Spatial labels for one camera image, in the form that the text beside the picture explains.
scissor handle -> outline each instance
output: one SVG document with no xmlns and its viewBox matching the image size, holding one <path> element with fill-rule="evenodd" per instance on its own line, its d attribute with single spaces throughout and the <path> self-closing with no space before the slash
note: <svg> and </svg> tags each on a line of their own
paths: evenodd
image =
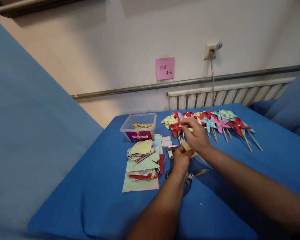
<svg viewBox="0 0 300 240">
<path fill-rule="evenodd" d="M 167 171 L 167 173 L 166 173 L 166 179 L 169 177 L 171 171 L 172 171 L 172 168 Z M 187 189 L 183 192 L 183 195 L 186 195 L 189 192 L 189 190 L 191 188 L 191 185 L 192 185 L 192 179 L 191 178 L 187 178 L 186 184 L 187 184 Z"/>
</svg>

scissors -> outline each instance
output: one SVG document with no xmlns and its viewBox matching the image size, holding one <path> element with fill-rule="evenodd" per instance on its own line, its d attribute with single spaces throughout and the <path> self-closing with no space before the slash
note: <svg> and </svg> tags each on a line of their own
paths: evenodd
<svg viewBox="0 0 300 240">
<path fill-rule="evenodd" d="M 169 177 L 171 171 L 172 171 L 172 168 L 169 169 L 169 171 L 167 171 L 167 173 L 166 173 L 166 179 Z M 184 191 L 183 195 L 186 195 L 189 192 L 189 190 L 191 188 L 191 184 L 192 184 L 192 179 L 194 177 L 202 175 L 202 174 L 205 174 L 205 173 L 207 173 L 209 171 L 210 171 L 210 169 L 206 168 L 206 169 L 196 170 L 196 171 L 190 173 L 189 176 L 188 176 L 188 178 L 187 178 L 187 180 L 186 180 L 187 189 Z"/>
</svg>

scissor blade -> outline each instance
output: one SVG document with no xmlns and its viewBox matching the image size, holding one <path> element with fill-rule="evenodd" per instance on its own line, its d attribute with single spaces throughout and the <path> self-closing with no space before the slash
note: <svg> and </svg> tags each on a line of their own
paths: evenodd
<svg viewBox="0 0 300 240">
<path fill-rule="evenodd" d="M 194 171 L 194 172 L 193 172 L 193 175 L 194 175 L 194 177 L 196 177 L 196 176 L 205 174 L 205 173 L 207 173 L 207 172 L 209 172 L 209 171 L 210 171 L 209 168 L 201 169 L 201 170 Z"/>
</svg>

radiator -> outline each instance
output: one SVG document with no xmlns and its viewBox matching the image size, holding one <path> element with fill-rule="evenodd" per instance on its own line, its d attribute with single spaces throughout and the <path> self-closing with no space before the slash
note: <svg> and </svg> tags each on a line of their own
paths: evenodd
<svg viewBox="0 0 300 240">
<path fill-rule="evenodd" d="M 245 106 L 258 101 L 279 98 L 295 77 L 229 84 L 214 88 L 215 105 L 241 103 Z M 170 110 L 211 107 L 212 87 L 168 92 Z"/>
</svg>

stack of paper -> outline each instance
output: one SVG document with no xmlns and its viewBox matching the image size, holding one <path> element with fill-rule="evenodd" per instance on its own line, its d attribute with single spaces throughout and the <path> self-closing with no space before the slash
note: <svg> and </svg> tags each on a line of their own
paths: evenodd
<svg viewBox="0 0 300 240">
<path fill-rule="evenodd" d="M 155 141 L 137 142 L 127 150 L 128 162 L 122 192 L 159 189 L 158 178 L 163 174 L 164 165 L 161 140 L 161 135 L 155 135 Z"/>
</svg>

